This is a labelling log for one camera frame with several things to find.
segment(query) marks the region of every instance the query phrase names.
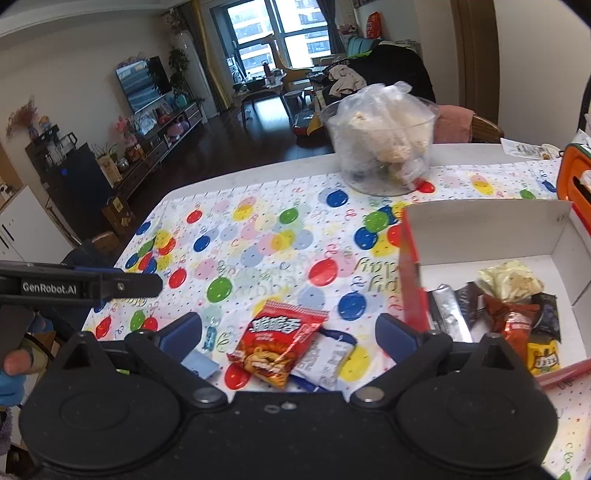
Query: potted plant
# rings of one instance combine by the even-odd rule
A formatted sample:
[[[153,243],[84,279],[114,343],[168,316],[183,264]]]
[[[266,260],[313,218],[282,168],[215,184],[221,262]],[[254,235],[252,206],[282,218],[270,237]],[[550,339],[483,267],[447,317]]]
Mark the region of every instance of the potted plant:
[[[190,92],[185,74],[189,69],[189,58],[180,48],[174,47],[168,55],[168,65],[174,71],[170,77],[170,86],[174,89],[174,98],[179,108],[189,104],[187,95]]]
[[[16,130],[27,129],[31,141],[39,136],[39,132],[33,126],[33,121],[37,116],[37,108],[35,107],[35,97],[31,95],[26,105],[23,105],[18,110],[10,114],[8,117],[8,124],[6,125],[6,138],[11,138]]]

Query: coffee table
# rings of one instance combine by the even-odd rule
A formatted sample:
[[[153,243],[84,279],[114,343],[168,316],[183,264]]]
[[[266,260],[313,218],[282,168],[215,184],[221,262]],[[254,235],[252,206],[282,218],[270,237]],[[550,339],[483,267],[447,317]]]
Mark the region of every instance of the coffee table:
[[[285,105],[285,100],[283,99],[283,83],[281,79],[285,76],[283,74],[280,77],[268,77],[265,79],[265,87],[261,90],[256,90],[251,92],[250,90],[246,90],[244,92],[234,93],[232,95],[232,99],[234,105],[236,107],[240,107],[240,112],[242,114],[242,126],[246,128],[246,112],[244,110],[244,104],[250,102],[252,107],[254,108],[255,100],[259,100],[261,98],[270,98],[278,96],[281,99],[281,103],[283,104],[283,108],[287,115],[289,116],[289,111]]]

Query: red balloon print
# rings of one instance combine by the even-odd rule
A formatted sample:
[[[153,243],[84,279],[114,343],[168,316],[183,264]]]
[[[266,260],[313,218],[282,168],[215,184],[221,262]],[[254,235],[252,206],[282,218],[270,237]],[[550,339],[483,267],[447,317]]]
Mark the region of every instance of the red balloon print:
[[[201,218],[201,215],[203,215],[203,212],[201,210],[192,211],[191,213],[189,213],[189,216],[187,217],[187,223],[195,223],[197,220]]]
[[[179,268],[176,272],[170,275],[168,285],[170,288],[179,288],[187,279],[187,271],[184,268]]]
[[[435,193],[435,185],[430,181],[425,181],[419,188],[418,191],[421,193]]]
[[[338,271],[339,267],[336,262],[332,258],[326,258],[325,260],[319,261],[310,269],[308,278],[312,285],[324,287],[335,280]]]
[[[174,247],[177,246],[177,241],[173,238],[171,238],[168,243],[162,247],[158,249],[158,253],[160,255],[168,255],[171,251],[173,251]]]
[[[240,368],[237,364],[230,364],[223,376],[226,386],[232,390],[239,390],[246,386],[250,379],[251,374]]]
[[[95,337],[97,340],[100,340],[107,333],[109,333],[109,329],[111,328],[111,317],[103,318],[100,323],[95,328]]]
[[[400,246],[400,225],[392,225],[388,229],[388,242],[395,247]]]
[[[148,317],[142,323],[142,328],[146,328],[155,332],[158,330],[158,320],[156,320],[154,317]]]
[[[148,252],[144,255],[142,260],[139,262],[138,268],[141,271],[144,271],[146,268],[148,268],[148,264],[150,263],[150,260],[152,260],[152,252]]]

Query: cardboard box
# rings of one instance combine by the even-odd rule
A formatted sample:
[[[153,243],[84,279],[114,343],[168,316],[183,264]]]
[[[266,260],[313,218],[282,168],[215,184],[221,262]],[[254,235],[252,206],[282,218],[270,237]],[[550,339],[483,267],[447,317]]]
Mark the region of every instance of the cardboard box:
[[[478,271],[522,260],[557,296],[561,370],[538,377],[544,385],[591,368],[591,239],[564,200],[443,200],[404,210],[400,279],[404,320],[430,328],[426,291],[454,289]],[[476,325],[473,340],[486,329]]]

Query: wooden chair back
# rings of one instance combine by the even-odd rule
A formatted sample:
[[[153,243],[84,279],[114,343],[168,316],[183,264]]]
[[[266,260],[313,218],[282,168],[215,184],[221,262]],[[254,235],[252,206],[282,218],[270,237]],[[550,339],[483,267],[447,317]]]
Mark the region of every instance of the wooden chair back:
[[[501,143],[504,136],[503,130],[490,120],[478,115],[472,118],[472,143]]]

